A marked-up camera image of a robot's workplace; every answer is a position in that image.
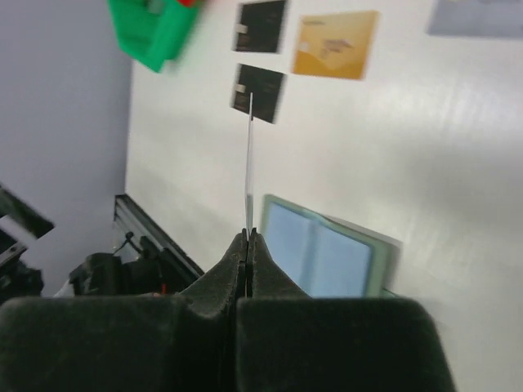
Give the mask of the dark credit card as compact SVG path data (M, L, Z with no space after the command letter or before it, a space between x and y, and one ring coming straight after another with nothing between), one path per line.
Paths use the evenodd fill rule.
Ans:
M239 64L230 106L266 123L276 121L286 75L270 69Z
M242 2L238 5L232 49L237 52L279 52L287 1Z

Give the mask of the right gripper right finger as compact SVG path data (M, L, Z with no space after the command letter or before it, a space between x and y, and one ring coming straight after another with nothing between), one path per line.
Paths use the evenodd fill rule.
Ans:
M406 298L313 299L252 233L236 306L240 391L452 391L430 314Z

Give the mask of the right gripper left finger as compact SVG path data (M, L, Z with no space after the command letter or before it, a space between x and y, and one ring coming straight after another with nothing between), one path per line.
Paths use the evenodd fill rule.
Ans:
M21 297L1 308L4 391L232 391L246 234L164 296Z

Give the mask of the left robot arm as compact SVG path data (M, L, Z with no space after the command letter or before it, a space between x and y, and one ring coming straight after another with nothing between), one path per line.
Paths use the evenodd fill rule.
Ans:
M40 239L55 228L5 186L1 187L1 217L12 219L21 229ZM124 246L138 251L138 259L124 263L117 252L94 253L74 269L58 296L165 295L168 283L162 265L150 251L141 250L127 232ZM28 266L22 255L29 247L5 230L1 231L1 302L22 296L41 296L42 271Z

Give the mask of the green card holder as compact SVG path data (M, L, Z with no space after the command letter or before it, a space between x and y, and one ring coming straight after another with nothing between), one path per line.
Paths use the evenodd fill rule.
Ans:
M260 233L273 261L309 296L397 295L389 288L400 241L272 194L263 199Z

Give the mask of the white VIP card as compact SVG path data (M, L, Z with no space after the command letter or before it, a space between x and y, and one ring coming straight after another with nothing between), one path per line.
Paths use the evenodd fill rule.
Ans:
M249 96L249 111L248 111L248 141L246 154L246 170L245 170L245 216L246 216L246 230L247 239L250 239L250 234L253 229L253 191L252 191L252 154L253 154L253 93Z
M522 1L437 1L427 33L446 37L522 39Z

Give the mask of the gold credit card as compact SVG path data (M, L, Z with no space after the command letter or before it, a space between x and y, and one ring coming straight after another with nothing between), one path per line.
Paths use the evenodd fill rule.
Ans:
M292 72L361 80L379 18L378 11L302 17Z

